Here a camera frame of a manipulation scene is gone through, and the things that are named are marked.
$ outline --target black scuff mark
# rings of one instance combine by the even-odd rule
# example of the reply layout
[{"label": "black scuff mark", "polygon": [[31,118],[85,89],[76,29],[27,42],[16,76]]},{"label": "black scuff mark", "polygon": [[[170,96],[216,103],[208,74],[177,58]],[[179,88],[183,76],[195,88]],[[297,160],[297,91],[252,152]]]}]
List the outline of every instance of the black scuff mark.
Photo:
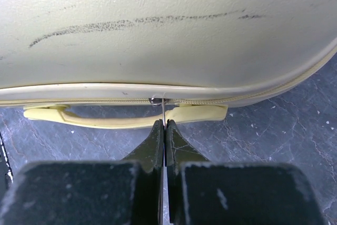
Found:
[{"label": "black scuff mark", "polygon": [[78,46],[78,44],[77,43],[69,43],[69,44],[65,44],[64,46],[72,47],[72,46]]},{"label": "black scuff mark", "polygon": [[265,18],[266,15],[244,15],[239,17],[238,19],[253,19],[253,18]]},{"label": "black scuff mark", "polygon": [[32,17],[33,18],[40,18],[42,16],[47,16],[47,15],[50,15],[51,13],[57,13],[57,12],[60,12],[60,11],[64,11],[64,10],[69,10],[69,9],[73,9],[75,8],[76,5],[69,5],[69,6],[64,6],[62,8],[58,8],[58,9],[55,9],[55,10],[51,10],[51,11],[48,11],[48,12],[45,12],[45,13],[42,13],[42,14],[39,14],[35,17]]},{"label": "black scuff mark", "polygon": [[185,20],[209,21],[209,20],[213,20],[216,18],[225,17],[230,14],[242,13],[244,11],[245,9],[241,9],[238,11],[232,11],[232,12],[227,12],[227,13],[201,15],[201,16],[174,16],[174,15],[159,16],[159,17],[154,16],[154,17],[146,17],[146,18],[122,19],[119,21],[109,21],[109,22],[69,26],[69,27],[62,28],[59,31],[54,31],[49,34],[45,34],[35,39],[32,43],[30,43],[29,48],[33,47],[40,41],[48,39],[53,36],[60,36],[60,35],[65,35],[65,34],[85,34],[85,33],[92,33],[92,32],[118,31],[118,30],[125,30],[128,28],[132,28],[132,27],[139,26],[139,25],[145,25],[145,24],[175,23],[175,22],[181,22]]},{"label": "black scuff mark", "polygon": [[13,54],[15,54],[15,53],[16,53],[16,51],[9,50],[9,52],[8,52],[7,54],[0,55],[0,61],[1,61],[1,60],[7,59],[9,56],[11,56],[11,55],[13,55]]}]

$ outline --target hard-shell suitcase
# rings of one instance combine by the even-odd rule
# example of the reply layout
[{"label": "hard-shell suitcase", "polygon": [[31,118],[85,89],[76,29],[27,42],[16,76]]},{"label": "hard-shell suitcase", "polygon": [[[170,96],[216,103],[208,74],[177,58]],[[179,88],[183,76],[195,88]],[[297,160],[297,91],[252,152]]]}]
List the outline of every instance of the hard-shell suitcase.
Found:
[{"label": "hard-shell suitcase", "polygon": [[94,128],[75,104],[180,105],[178,122],[222,120],[296,86],[337,51],[337,0],[0,0],[0,105]]}]

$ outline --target zipper pull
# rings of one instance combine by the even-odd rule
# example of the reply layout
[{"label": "zipper pull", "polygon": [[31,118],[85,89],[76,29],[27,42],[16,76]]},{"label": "zipper pull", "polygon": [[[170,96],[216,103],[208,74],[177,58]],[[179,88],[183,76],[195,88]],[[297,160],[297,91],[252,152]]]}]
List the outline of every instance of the zipper pull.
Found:
[{"label": "zipper pull", "polygon": [[164,98],[150,98],[148,99],[152,106],[162,106],[162,115],[163,115],[163,125],[164,130],[166,130],[166,118],[165,118],[165,104],[168,102],[168,99]]}]

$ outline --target gray tile floor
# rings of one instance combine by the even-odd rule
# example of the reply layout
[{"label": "gray tile floor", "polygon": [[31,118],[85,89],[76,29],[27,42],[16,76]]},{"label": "gray tile floor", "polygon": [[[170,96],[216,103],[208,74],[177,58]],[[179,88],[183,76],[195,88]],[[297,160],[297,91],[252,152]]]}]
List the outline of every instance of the gray tile floor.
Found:
[{"label": "gray tile floor", "polygon": [[[150,106],[74,108],[82,116],[97,117],[147,116],[159,110]],[[296,165],[311,182],[324,216],[330,224],[337,224],[336,115],[337,57],[285,94],[229,109],[223,122],[183,124],[180,130],[215,162]],[[23,118],[22,109],[1,109],[0,131],[14,178],[22,166],[37,160],[118,160],[149,133],[149,129],[97,130],[29,121]],[[167,223],[167,208],[164,216]]]}]

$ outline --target cream plastic handle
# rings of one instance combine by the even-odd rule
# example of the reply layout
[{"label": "cream plastic handle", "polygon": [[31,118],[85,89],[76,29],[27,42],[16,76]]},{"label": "cream plastic handle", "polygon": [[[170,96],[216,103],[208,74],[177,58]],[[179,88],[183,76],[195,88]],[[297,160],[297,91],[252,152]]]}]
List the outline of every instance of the cream plastic handle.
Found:
[{"label": "cream plastic handle", "polygon": [[[162,118],[162,115],[144,118],[113,118],[91,119],[65,111],[66,107],[31,108],[24,111],[24,116],[31,120],[44,120],[59,122],[75,126],[85,126],[96,129],[135,129],[152,127],[154,122]],[[196,105],[175,107],[165,112],[166,119],[176,123],[196,121],[222,121],[225,119],[227,106]]]}]

